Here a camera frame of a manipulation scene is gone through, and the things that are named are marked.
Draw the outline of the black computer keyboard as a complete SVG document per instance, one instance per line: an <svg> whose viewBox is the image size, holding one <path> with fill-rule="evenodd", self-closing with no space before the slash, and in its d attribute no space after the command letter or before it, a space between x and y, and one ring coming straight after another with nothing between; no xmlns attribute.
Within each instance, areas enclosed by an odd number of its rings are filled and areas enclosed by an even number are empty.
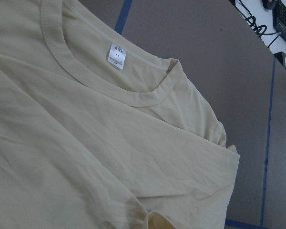
<svg viewBox="0 0 286 229"><path fill-rule="evenodd" d="M286 41L286 6L281 0L278 0L272 11L273 27L280 32L281 37Z"/></svg>

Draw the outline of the beige long-sleeve printed shirt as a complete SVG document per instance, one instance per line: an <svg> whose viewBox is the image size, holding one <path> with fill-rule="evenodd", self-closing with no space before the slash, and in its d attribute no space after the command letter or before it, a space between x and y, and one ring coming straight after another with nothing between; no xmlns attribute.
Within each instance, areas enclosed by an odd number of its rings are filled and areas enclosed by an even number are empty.
<svg viewBox="0 0 286 229"><path fill-rule="evenodd" d="M77 0L0 0L0 229L222 229L225 143L179 60Z"/></svg>

